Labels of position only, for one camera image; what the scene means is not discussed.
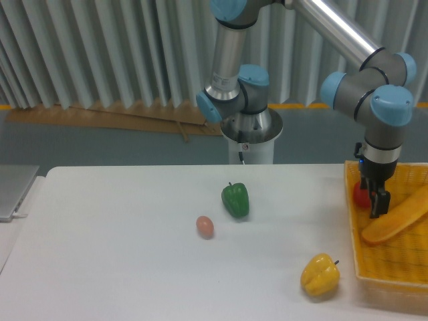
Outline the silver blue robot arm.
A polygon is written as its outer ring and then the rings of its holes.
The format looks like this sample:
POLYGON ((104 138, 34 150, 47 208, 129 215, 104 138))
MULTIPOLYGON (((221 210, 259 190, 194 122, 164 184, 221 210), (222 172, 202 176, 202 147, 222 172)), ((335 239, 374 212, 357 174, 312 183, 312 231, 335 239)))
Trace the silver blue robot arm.
MULTIPOLYGON (((268 72, 243 65, 247 30, 255 25, 268 1, 212 1, 219 24, 211 75, 197 94, 197 105, 208 122, 236 143, 231 160, 243 163, 246 144, 273 141, 282 131, 279 116, 268 110, 268 72)), ((322 101, 364 126, 364 140, 355 146, 360 188, 367 191, 372 218, 389 210, 385 183, 395 172, 411 120, 414 100, 407 86, 415 79, 415 60, 406 53, 389 53, 329 1, 284 1, 327 39, 358 72, 330 74, 323 82, 322 101)))

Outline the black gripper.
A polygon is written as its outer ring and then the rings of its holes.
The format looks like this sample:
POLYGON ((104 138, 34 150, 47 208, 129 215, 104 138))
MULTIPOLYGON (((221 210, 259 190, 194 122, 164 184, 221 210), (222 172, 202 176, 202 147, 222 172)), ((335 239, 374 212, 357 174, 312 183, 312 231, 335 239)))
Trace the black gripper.
POLYGON ((377 219, 387 214, 391 200, 391 194, 384 188, 385 182, 390 179, 396 169, 398 160, 391 163, 375 163, 367 158, 359 160, 360 171, 360 198, 370 199, 370 218, 377 219), (369 183, 374 184, 374 189, 369 188, 369 183))

